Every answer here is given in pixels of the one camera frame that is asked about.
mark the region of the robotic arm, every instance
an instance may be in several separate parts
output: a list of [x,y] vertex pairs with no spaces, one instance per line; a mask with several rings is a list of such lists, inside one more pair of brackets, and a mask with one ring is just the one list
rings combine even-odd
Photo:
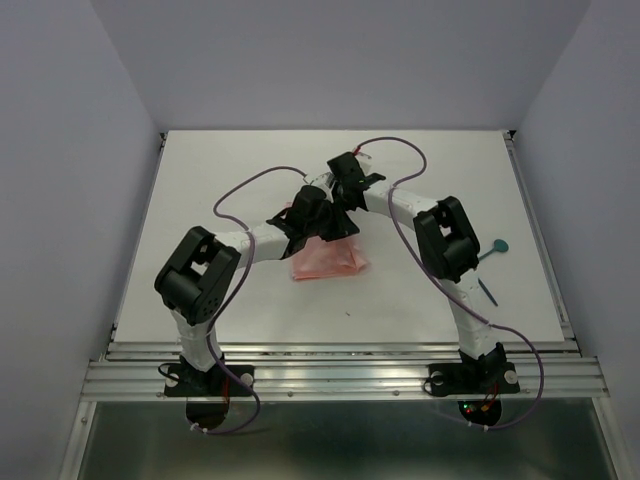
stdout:
[[[253,263],[288,258],[313,236],[333,241],[359,233],[348,211],[360,208],[391,216],[388,194],[392,185],[383,176],[366,175],[366,165],[351,152],[330,160],[328,165],[329,173],[305,178],[306,185],[291,207],[251,230],[255,238]],[[460,202],[454,197],[436,201],[396,189],[393,210],[399,223],[415,232],[427,271],[453,298],[477,310],[481,294],[474,269],[480,244]],[[155,289],[177,322],[182,357],[197,371],[215,369],[207,335],[222,357],[210,322],[215,321],[235,270],[247,265],[249,252],[246,232],[212,234],[194,227],[156,278]],[[204,266],[204,273],[198,273],[194,264]],[[500,393],[517,393],[517,382],[505,381],[505,373],[515,372],[515,367],[506,361],[504,348],[491,327],[456,303],[450,304],[462,362],[429,365],[425,391],[443,397],[485,393],[487,388],[499,385]]]

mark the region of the gray wall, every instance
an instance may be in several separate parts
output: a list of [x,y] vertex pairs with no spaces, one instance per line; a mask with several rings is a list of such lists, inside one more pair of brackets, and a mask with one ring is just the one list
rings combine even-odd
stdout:
[[582,347],[640,467],[640,3],[594,0],[516,137]]
[[513,128],[587,0],[93,0],[168,128]]
[[55,478],[157,129],[86,0],[0,6],[0,478]]

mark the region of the pink towel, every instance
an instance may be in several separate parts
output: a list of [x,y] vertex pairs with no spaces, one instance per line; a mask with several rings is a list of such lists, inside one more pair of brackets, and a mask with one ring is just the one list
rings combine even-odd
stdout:
[[346,277],[358,274],[368,263],[355,236],[333,242],[312,237],[291,257],[291,276],[296,281]]

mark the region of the white table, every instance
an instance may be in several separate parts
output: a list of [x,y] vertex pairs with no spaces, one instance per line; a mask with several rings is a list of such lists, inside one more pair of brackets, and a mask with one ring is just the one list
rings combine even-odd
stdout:
[[[233,231],[212,213],[223,193],[273,165],[309,173],[379,135],[415,142],[429,159],[427,173],[403,187],[435,199],[458,197],[482,252],[494,239],[510,250],[484,260],[479,275],[500,306],[488,299],[481,313],[517,328],[535,342],[561,342],[563,334],[525,206],[501,132],[455,131],[172,131],[168,135],[130,279],[115,341],[175,342],[177,330],[153,289],[155,276],[186,231],[202,225]],[[393,180],[416,170],[417,155],[396,143],[370,145],[373,171]],[[250,225],[273,216],[302,185],[278,172],[231,197],[225,212]],[[351,215],[370,260],[361,275],[294,282],[290,261],[254,267],[245,288],[217,324],[221,342],[392,343],[456,342],[448,302],[404,249],[391,221],[366,212]],[[516,339],[503,332],[498,337]]]

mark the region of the green spoon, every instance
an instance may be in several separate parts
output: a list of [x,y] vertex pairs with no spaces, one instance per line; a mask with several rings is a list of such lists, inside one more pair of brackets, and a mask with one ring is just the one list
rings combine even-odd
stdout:
[[501,238],[497,238],[496,240],[493,241],[493,247],[491,248],[491,250],[480,255],[478,257],[478,260],[484,260],[494,252],[505,253],[508,251],[509,251],[509,244],[504,240],[502,240]]

